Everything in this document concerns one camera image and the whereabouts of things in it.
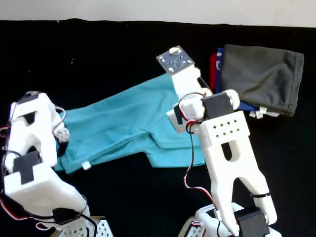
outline teal cloth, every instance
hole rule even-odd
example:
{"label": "teal cloth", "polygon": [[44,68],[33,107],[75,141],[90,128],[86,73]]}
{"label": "teal cloth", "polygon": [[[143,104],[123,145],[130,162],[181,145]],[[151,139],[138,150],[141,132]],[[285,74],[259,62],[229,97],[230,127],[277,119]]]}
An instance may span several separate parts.
{"label": "teal cloth", "polygon": [[[69,110],[65,125],[70,141],[56,171],[72,173],[91,165],[145,152],[153,167],[184,167],[191,162],[188,133],[177,134],[166,112],[178,101],[172,79],[165,74],[119,94]],[[195,165],[204,164],[194,136]]]}

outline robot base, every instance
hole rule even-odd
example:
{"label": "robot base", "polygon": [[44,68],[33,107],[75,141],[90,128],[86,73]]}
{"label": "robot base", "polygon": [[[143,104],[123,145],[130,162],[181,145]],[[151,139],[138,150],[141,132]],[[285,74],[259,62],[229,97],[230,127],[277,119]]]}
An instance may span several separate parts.
{"label": "robot base", "polygon": [[[108,222],[103,217],[90,217],[97,224],[96,237],[113,237]],[[92,237],[94,227],[88,222],[87,225],[76,226],[75,228],[65,229],[61,232],[56,231],[51,237]]]}
{"label": "robot base", "polygon": [[[233,211],[239,211],[242,210],[243,207],[238,205],[237,203],[232,203]],[[200,222],[200,225],[202,228],[206,229],[205,237],[217,237],[217,226],[218,226],[218,220],[216,218],[212,218],[208,212],[214,210],[213,205],[205,206],[199,209],[196,212],[196,219]],[[270,233],[268,235],[265,235],[265,237],[282,237],[282,235],[275,231],[274,229],[269,227]],[[233,236],[232,233],[230,233],[227,228],[224,226],[223,223],[221,223],[219,227],[219,236],[221,237],[228,237]]]}

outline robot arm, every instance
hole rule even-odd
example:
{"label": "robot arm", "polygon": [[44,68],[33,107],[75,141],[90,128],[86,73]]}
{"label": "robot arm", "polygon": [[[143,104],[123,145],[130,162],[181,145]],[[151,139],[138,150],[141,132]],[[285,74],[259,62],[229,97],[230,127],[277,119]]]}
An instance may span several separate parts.
{"label": "robot arm", "polygon": [[[239,106],[238,94],[227,90],[212,95],[208,88],[202,88],[198,84],[199,70],[179,46],[171,48],[157,59],[171,75],[179,97],[173,110],[167,112],[171,123],[179,134],[186,131],[191,123],[190,131],[199,137],[212,181],[211,193],[217,208],[215,217],[225,225],[224,233],[234,236],[241,234],[243,237],[280,236],[278,232],[268,228],[268,225],[276,222],[277,214],[266,179],[258,168],[248,138],[250,133],[244,114],[242,111],[234,112]],[[230,160],[226,160],[222,149],[222,144],[225,143],[229,144],[232,151]],[[248,188],[257,209],[234,212],[237,209],[234,210],[232,206],[232,191],[236,178]],[[215,219],[207,214],[209,211],[209,208],[202,208],[196,216],[205,226],[206,235],[217,236],[216,229],[214,230],[217,224],[211,223]],[[256,234],[249,231],[249,228],[260,229],[258,226],[262,227],[261,232]]]}
{"label": "robot arm", "polygon": [[[84,223],[92,227],[93,236],[95,228],[86,220],[90,216],[86,199],[52,169],[57,164],[55,138],[59,143],[69,140],[56,109],[61,108],[56,108],[45,93],[37,92],[27,93],[11,105],[1,194],[20,204],[28,214],[26,218],[36,219],[47,228],[76,229]],[[4,196],[1,205],[6,210]]]}

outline fabric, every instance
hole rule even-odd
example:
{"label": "fabric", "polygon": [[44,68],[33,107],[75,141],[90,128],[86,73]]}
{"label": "fabric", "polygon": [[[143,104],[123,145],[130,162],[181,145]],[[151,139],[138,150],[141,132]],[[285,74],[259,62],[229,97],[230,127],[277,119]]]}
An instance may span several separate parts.
{"label": "fabric", "polygon": [[259,46],[227,44],[221,70],[223,90],[234,89],[242,101],[269,112],[293,116],[302,79],[304,55]]}
{"label": "fabric", "polygon": [[210,70],[209,70],[209,87],[211,88],[211,91],[215,92],[216,87],[216,53],[212,53],[212,55],[209,57],[210,62]]}
{"label": "fabric", "polygon": [[223,48],[217,48],[217,58],[216,58],[216,85],[215,85],[215,93],[219,93],[222,90],[221,86],[221,67],[222,67],[222,60],[223,60]]}
{"label": "fabric", "polygon": [[[217,57],[217,53],[213,53],[210,57],[210,87],[212,91],[215,91],[215,88],[217,88],[217,90],[221,92],[222,91],[221,86],[220,86],[221,65],[224,59],[223,57],[224,49],[218,48],[217,51],[220,53],[220,57]],[[243,111],[258,111],[259,110],[259,108],[254,107],[243,101],[240,102],[238,109],[243,110]]]}
{"label": "fabric", "polygon": [[[178,135],[166,112],[178,101],[165,74],[87,107],[67,111],[70,131],[66,152],[55,169],[74,172],[91,165],[145,152],[153,167],[183,167],[191,161],[187,133]],[[195,165],[204,164],[194,136]]]}

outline black table surface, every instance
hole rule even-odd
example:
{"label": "black table surface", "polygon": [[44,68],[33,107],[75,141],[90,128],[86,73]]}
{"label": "black table surface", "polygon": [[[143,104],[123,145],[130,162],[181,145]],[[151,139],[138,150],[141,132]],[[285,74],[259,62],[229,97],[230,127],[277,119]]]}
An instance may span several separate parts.
{"label": "black table surface", "polygon": [[[304,53],[293,118],[248,118],[250,139],[285,237],[315,236],[316,29],[166,22],[0,21],[0,124],[9,104],[28,90],[46,92],[69,110],[119,93],[164,73],[155,57],[181,45],[209,79],[209,56],[226,43]],[[209,204],[184,188],[185,168],[152,168],[143,153],[60,177],[88,199],[92,215],[105,215],[115,236],[177,236],[197,209]],[[210,188],[206,166],[190,173],[192,185]],[[252,205],[240,181],[233,201]],[[32,220],[15,222],[0,210],[3,236],[48,236]]]}

